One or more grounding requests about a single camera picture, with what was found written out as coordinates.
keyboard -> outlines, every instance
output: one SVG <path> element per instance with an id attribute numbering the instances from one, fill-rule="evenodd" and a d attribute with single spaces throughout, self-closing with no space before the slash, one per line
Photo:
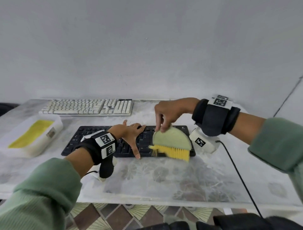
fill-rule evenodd
<path id="1" fill-rule="evenodd" d="M 97 132 L 99 130 L 109 130 L 111 126 L 80 126 L 70 142 L 67 144 L 65 149 L 62 151 L 62 156 L 69 155 L 72 151 L 74 151 L 75 147 L 80 143 L 81 139 L 85 135 L 92 134 L 94 132 Z M 187 126 L 181 126 L 177 125 L 174 126 L 177 129 L 180 129 L 183 133 L 185 133 L 187 136 L 189 136 L 189 131 Z M 149 145 L 152 145 L 152 136 L 155 132 L 155 126 L 146 126 L 143 133 L 141 133 L 136 138 L 136 144 L 138 147 L 138 150 L 140 152 L 141 157 L 152 157 L 152 150 L 148 148 Z M 196 152 L 193 148 L 193 145 L 191 143 L 191 150 L 190 150 L 190 156 L 194 157 L 196 155 Z M 127 144 L 123 139 L 118 140 L 118 147 L 116 151 L 114 152 L 115 157 L 135 157 L 132 149 L 130 148 L 129 144 Z M 166 155 L 164 153 L 158 153 L 158 157 L 165 157 Z"/>
<path id="2" fill-rule="evenodd" d="M 130 116 L 132 99 L 54 99 L 41 114 L 58 114 L 71 117 Z"/>

hand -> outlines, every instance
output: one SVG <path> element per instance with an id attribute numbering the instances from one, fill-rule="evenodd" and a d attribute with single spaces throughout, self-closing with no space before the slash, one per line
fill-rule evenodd
<path id="1" fill-rule="evenodd" d="M 122 138 L 125 140 L 130 147 L 132 148 L 132 151 L 137 159 L 140 159 L 140 153 L 136 145 L 136 138 L 137 136 L 143 132 L 146 125 L 143 125 L 140 129 L 137 129 L 139 126 L 141 126 L 139 123 L 132 124 L 130 126 L 126 126 L 127 120 L 123 121 L 123 124 L 114 125 L 112 126 L 108 132 L 113 134 L 117 140 Z"/>
<path id="2" fill-rule="evenodd" d="M 160 101 L 155 106 L 156 129 L 165 132 L 172 122 L 175 122 L 182 114 L 194 112 L 200 100 L 193 97 L 182 98 L 174 101 Z"/>

brush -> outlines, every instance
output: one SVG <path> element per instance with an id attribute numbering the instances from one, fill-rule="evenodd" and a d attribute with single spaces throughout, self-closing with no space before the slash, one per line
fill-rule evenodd
<path id="1" fill-rule="evenodd" d="M 181 130 L 172 126 L 165 133 L 157 131 L 152 138 L 153 145 L 149 148 L 153 150 L 153 156 L 165 153 L 166 156 L 174 159 L 189 161 L 189 151 L 191 142 Z"/>

green sleeve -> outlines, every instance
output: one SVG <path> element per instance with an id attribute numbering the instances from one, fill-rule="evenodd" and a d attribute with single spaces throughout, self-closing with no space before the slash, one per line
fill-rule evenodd
<path id="1" fill-rule="evenodd" d="M 303 200 L 303 127 L 284 118 L 269 118 L 248 151 L 268 165 L 288 173 Z"/>
<path id="2" fill-rule="evenodd" d="M 81 186 L 69 161 L 52 158 L 44 162 L 1 205 L 0 229 L 65 229 L 65 216 L 74 207 Z"/>

cable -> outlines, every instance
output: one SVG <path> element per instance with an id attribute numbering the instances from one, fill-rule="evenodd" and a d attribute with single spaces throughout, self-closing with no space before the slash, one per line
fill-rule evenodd
<path id="1" fill-rule="evenodd" d="M 88 172 L 87 174 L 90 174 L 90 173 L 92 173 L 92 172 L 98 173 L 97 171 L 90 171 L 90 172 Z"/>
<path id="2" fill-rule="evenodd" d="M 222 141 L 220 141 L 220 140 L 216 140 L 215 142 L 217 142 L 217 143 L 220 142 L 220 143 L 223 145 L 223 147 L 225 148 L 225 150 L 226 150 L 226 152 L 227 152 L 227 154 L 228 154 L 228 156 L 229 156 L 229 158 L 230 158 L 232 164 L 234 165 L 234 168 L 235 168 L 235 170 L 237 171 L 238 176 L 240 177 L 240 180 L 241 180 L 242 184 L 244 185 L 244 187 L 245 187 L 245 189 L 246 189 L 246 191 L 247 191 L 247 193 L 248 193 L 248 195 L 249 195 L 249 197 L 250 197 L 252 203 L 254 204 L 254 206 L 255 206 L 255 208 L 256 208 L 258 214 L 260 215 L 260 217 L 263 219 L 263 216 L 261 215 L 261 212 L 259 211 L 259 209 L 258 209 L 258 207 L 257 207 L 257 205 L 256 205 L 256 203 L 255 203 L 255 201 L 254 201 L 254 199 L 252 198 L 250 192 L 248 191 L 248 188 L 246 187 L 246 184 L 244 183 L 244 181 L 243 181 L 243 179 L 242 179 L 242 177 L 241 177 L 241 175 L 240 175 L 240 173 L 239 173 L 239 171 L 238 171 L 238 169 L 237 169 L 237 167 L 236 167 L 234 161 L 232 160 L 232 158 L 231 158 L 231 156 L 230 156 L 230 154 L 229 154 L 227 148 L 225 147 L 224 143 L 223 143 Z"/>

